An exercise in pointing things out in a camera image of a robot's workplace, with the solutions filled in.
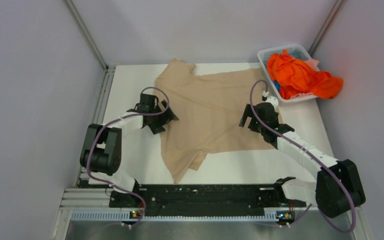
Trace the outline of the beige t shirt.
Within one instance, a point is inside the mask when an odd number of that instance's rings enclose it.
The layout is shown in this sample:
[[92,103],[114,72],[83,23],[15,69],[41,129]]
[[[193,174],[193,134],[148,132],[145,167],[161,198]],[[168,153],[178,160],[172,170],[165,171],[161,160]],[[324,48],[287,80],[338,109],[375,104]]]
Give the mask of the beige t shirt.
[[195,64],[171,61],[156,78],[154,94],[169,99],[177,116],[160,134],[161,157],[173,181],[198,170],[208,154],[269,150],[261,135],[239,126],[247,104],[259,104],[263,89],[252,89],[262,71],[196,75]]

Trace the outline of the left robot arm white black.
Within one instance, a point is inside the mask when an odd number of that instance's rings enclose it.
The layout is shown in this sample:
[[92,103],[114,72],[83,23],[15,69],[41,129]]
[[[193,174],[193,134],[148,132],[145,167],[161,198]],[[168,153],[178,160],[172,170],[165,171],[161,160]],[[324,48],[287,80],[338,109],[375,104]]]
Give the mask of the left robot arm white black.
[[87,127],[80,154],[80,165],[87,175],[121,194],[128,207],[144,209],[146,203],[138,190],[138,182],[121,168],[123,139],[148,127],[154,135],[165,131],[164,126],[179,118],[170,108],[166,93],[163,99],[141,93],[139,102],[120,117],[105,124],[92,123]]

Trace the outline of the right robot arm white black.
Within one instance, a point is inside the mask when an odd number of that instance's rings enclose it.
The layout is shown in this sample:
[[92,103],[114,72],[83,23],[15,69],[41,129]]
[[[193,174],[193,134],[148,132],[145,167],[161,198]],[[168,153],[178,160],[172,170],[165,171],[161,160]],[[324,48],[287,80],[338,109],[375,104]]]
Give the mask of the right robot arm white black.
[[247,119],[252,132],[295,160],[315,179],[308,182],[290,177],[273,192],[277,205],[287,206],[292,200],[299,200],[314,204],[326,217],[335,218],[366,202],[357,165],[350,159],[331,157],[306,142],[294,128],[279,122],[279,114],[271,103],[247,104],[239,126],[244,127]]

